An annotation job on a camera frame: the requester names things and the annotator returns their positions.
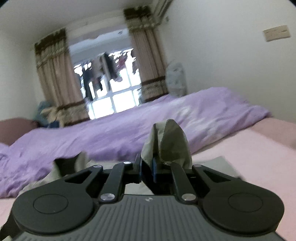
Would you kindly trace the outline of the left beige striped curtain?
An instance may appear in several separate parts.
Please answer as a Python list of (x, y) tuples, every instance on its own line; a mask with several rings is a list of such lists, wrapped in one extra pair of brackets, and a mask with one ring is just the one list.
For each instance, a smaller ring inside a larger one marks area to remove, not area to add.
[(64, 126), (90, 120), (72, 65), (66, 30), (60, 29), (37, 42), (35, 57), (45, 99), (57, 108)]

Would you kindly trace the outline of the beige wall socket strip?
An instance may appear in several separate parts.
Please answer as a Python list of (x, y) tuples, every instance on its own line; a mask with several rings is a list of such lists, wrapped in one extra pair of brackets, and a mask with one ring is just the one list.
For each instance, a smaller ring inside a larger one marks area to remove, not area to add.
[(290, 31), (287, 25), (282, 25), (282, 26), (264, 30), (263, 34), (267, 42), (291, 37)]

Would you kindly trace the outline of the purple duvet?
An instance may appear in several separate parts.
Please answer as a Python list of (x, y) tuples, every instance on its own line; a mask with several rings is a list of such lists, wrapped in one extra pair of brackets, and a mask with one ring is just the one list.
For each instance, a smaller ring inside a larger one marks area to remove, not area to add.
[(270, 116), (225, 87), (211, 87), (183, 97), (163, 96), (135, 108), (64, 128), (37, 128), (12, 145), (1, 145), (1, 198), (16, 197), (44, 178), (56, 158), (81, 152), (97, 161), (132, 160), (152, 126), (175, 120), (191, 153)]

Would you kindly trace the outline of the beige striped curtain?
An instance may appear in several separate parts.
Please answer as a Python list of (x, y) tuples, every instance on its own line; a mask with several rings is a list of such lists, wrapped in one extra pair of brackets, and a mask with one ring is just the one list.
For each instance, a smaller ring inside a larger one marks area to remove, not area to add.
[(72, 65), (66, 30), (60, 29), (37, 42), (35, 57), (45, 99), (57, 108), (64, 126), (90, 120)]
[(150, 7), (137, 6), (123, 10), (125, 22), (135, 51), (144, 102), (168, 94), (165, 63), (156, 33), (158, 22)]

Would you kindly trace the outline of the pink patterned blanket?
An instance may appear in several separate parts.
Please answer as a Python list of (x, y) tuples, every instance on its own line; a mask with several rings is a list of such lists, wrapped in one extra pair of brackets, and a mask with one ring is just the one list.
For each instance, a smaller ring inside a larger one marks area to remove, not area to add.
[(295, 124), (266, 118), (199, 150), (193, 162), (220, 156), (244, 179), (280, 196), (285, 213), (277, 232), (295, 240)]

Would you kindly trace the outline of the pile of plush toys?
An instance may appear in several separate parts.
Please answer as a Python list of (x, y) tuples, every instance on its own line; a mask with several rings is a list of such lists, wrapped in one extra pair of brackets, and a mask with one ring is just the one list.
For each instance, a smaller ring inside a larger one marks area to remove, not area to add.
[(61, 120), (57, 108), (45, 100), (39, 103), (34, 121), (43, 128), (64, 127), (64, 122)]

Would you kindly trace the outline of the maroon headboard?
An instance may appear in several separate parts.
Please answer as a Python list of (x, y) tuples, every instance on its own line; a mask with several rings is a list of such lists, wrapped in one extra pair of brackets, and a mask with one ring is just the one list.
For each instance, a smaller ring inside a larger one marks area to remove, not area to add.
[(0, 121), (0, 141), (8, 146), (26, 133), (39, 127), (39, 123), (26, 118), (10, 118)]

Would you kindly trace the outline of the covered standing fan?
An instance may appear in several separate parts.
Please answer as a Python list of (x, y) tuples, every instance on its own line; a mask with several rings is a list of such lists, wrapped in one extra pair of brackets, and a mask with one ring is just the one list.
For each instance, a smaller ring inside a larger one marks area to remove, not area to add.
[(170, 95), (182, 97), (187, 94), (185, 71), (181, 63), (172, 62), (168, 65), (166, 86)]

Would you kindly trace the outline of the grey green black jacket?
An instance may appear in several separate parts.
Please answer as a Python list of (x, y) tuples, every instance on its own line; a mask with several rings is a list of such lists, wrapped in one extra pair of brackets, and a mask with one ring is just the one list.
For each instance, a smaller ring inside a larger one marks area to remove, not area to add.
[(90, 129), (89, 125), (77, 128), (81, 132), (74, 133), (73, 127), (63, 128), (55, 132), (55, 138), (44, 137), (27, 147), (24, 159), (43, 174), (30, 180), (20, 194), (104, 161), (129, 161), (140, 155), (145, 193), (162, 195), (165, 192), (157, 192), (153, 180), (153, 161), (178, 163), (189, 169), (191, 152), (222, 138), (210, 126), (182, 129), (171, 119), (148, 126), (136, 123), (119, 129), (105, 126), (102, 132)]

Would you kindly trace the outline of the window with hanging laundry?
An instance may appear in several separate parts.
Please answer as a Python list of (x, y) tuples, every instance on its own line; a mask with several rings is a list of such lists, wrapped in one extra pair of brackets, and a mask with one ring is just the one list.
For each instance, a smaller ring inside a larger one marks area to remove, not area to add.
[(91, 119), (140, 105), (141, 80), (126, 29), (82, 40), (69, 49)]

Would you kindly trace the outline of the right beige striped curtain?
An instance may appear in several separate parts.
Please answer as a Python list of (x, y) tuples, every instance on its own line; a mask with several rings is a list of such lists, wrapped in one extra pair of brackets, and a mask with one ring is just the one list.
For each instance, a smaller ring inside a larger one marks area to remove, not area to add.
[(137, 6), (123, 10), (125, 22), (135, 51), (144, 102), (168, 94), (165, 63), (156, 33), (158, 22), (150, 7)]

